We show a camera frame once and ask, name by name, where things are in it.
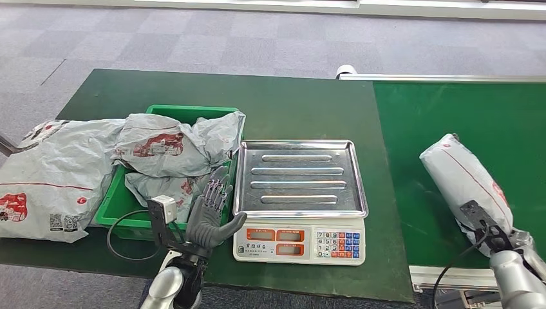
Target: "plastic bin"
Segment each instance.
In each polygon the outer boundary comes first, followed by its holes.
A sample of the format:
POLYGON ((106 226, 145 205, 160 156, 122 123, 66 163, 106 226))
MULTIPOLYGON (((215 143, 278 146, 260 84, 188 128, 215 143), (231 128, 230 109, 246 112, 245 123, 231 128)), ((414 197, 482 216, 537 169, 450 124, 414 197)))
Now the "plastic bin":
MULTIPOLYGON (((180 121, 183 124, 193 125, 197 118, 203 117, 207 119, 220 118, 229 113, 237 111, 236 108, 214 108, 202 106, 175 106, 175 105, 152 105, 146 113, 156 114, 171 117, 180 121)), ((229 167, 231 176, 230 183, 235 186, 237 159, 233 158, 226 163, 229 167)), ((110 227, 121 216, 139 209, 144 209, 133 196, 133 193, 125 187, 125 174, 131 170, 119 165, 114 173, 112 182, 106 195, 99 206, 95 220, 97 223, 110 227)), ((224 207, 221 217, 221 224, 225 224, 229 217, 233 201, 233 194, 228 197, 226 207, 224 207)), ((178 226, 182 231, 186 229, 186 223, 179 223, 178 226)), ((151 224, 147 213, 136 214, 121 221, 113 231, 120 238, 136 239, 136 240, 153 240, 151 232, 151 224)))

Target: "black cable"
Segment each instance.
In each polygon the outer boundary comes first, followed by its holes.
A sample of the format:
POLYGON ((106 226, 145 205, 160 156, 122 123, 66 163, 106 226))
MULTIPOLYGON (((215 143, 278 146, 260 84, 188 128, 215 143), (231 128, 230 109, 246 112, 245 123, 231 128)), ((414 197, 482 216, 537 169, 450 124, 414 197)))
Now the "black cable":
POLYGON ((180 227, 178 227, 178 224, 176 224, 176 222, 171 222, 171 223, 174 223, 174 229, 176 229, 176 231, 178 232, 178 235, 180 236, 180 243, 183 243, 184 242, 184 236, 182 235, 182 231, 180 230, 180 227))
POLYGON ((432 288, 432 303, 431 303, 431 307, 430 307, 431 309, 436 308, 436 291, 438 290, 438 285, 440 284, 440 280, 442 280, 442 277, 444 277, 447 270, 450 269, 460 258, 463 258, 467 254, 469 254, 470 251, 478 248, 485 241, 485 239, 488 236, 489 236, 489 226, 486 225, 485 226, 484 236, 480 240, 478 240, 474 245, 472 245, 472 247, 467 248, 461 254, 459 254, 457 257, 455 257, 455 259, 452 259, 451 262, 449 262, 447 264, 447 266, 444 268, 444 270, 442 270, 442 272, 438 276, 438 279, 436 279, 436 283, 434 283, 434 287, 432 288))
POLYGON ((106 235, 106 246, 108 247, 108 250, 110 250, 110 252, 112 252, 112 254, 114 254, 115 256, 118 256, 122 259, 128 259, 130 261, 145 261, 147 259, 151 259, 153 257, 155 257, 160 249, 157 248, 157 251, 154 252, 153 254, 151 254, 150 256, 146 256, 146 257, 138 257, 138 258, 134 258, 134 257, 127 257, 127 256, 124 256, 122 254, 119 254, 116 250, 114 250, 114 248, 112 247, 112 243, 110 242, 110 237, 112 235, 112 230, 123 220, 125 219, 126 217, 128 216, 132 216, 134 214, 140 214, 141 212, 148 212, 147 209, 141 209, 139 211, 132 211, 132 212, 129 212, 123 216, 121 216, 121 218, 119 218, 116 222, 114 222, 114 224, 112 224, 112 226, 110 227, 110 229, 108 230, 108 234, 106 235))

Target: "package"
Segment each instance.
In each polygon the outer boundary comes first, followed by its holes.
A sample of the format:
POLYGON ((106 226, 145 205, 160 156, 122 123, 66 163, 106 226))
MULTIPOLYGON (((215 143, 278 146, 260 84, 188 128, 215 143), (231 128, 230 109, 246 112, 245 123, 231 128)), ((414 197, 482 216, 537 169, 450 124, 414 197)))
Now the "package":
POLYGON ((88 233, 113 172, 124 120, 54 120, 34 128, 0 169, 0 237, 72 243, 88 233))
POLYGON ((112 159, 152 177, 209 174, 239 148, 245 115, 199 119, 191 127, 172 118, 131 114, 112 159))
MULTIPOLYGON (((455 136, 445 135, 419 158, 472 243, 476 241, 472 230, 482 227, 472 226, 459 209, 471 200, 476 201, 506 234, 512 232, 513 216, 504 193, 478 158, 455 136)), ((489 256, 490 250, 486 246, 479 249, 489 256)))
POLYGON ((185 223, 194 196, 203 192, 209 175, 199 177, 159 177, 154 178, 139 173, 125 175, 125 186, 135 195, 138 203, 147 207, 146 200, 166 195, 176 201, 176 222, 185 223))

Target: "stainless steel scale tray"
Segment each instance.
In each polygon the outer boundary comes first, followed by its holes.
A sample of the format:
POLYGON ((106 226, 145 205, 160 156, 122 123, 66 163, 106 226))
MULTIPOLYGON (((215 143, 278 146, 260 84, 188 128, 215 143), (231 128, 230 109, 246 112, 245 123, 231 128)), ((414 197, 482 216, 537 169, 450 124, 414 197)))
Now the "stainless steel scale tray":
POLYGON ((233 212, 250 218, 366 217, 349 140, 244 140, 233 212))

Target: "green table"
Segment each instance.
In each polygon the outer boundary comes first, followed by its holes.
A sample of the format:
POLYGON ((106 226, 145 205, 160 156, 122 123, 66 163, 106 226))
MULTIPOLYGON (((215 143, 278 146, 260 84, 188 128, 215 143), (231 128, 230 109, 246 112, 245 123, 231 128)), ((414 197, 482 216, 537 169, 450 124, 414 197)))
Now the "green table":
MULTIPOLYGON (((370 82, 235 75, 94 70, 58 118, 125 118, 151 104, 234 106, 247 115, 247 139, 350 139, 356 144, 370 215, 366 261, 359 267, 240 263, 230 241, 205 274, 213 285, 412 301, 410 274, 386 150, 370 82)), ((105 230, 76 243, 0 240, 0 263, 153 277, 162 257, 132 265, 106 250, 105 230)), ((143 256, 152 243, 115 239, 143 256)))
MULTIPOLYGON (((249 116, 246 138, 349 138, 357 144, 370 203, 363 266, 236 263, 227 259, 231 244, 226 244, 211 261, 206 280, 212 284, 410 301, 406 261, 441 267, 469 245, 419 161, 425 148, 451 132, 458 133, 489 169, 504 189, 515 225, 531 231, 538 252, 546 256, 546 231, 540 228, 546 213, 544 82, 349 79, 95 70, 59 118, 125 117, 150 104, 236 106, 249 116), (387 163, 390 174, 385 174, 387 163), (288 279, 289 274, 299 280, 288 279)), ((153 263, 135 270, 113 259, 102 244, 104 231, 90 232, 74 245, 2 239, 0 263, 128 276, 155 273, 153 263)), ((116 241, 128 251, 145 247, 142 242, 116 241)), ((487 263, 475 252, 457 266, 487 268, 487 263)))

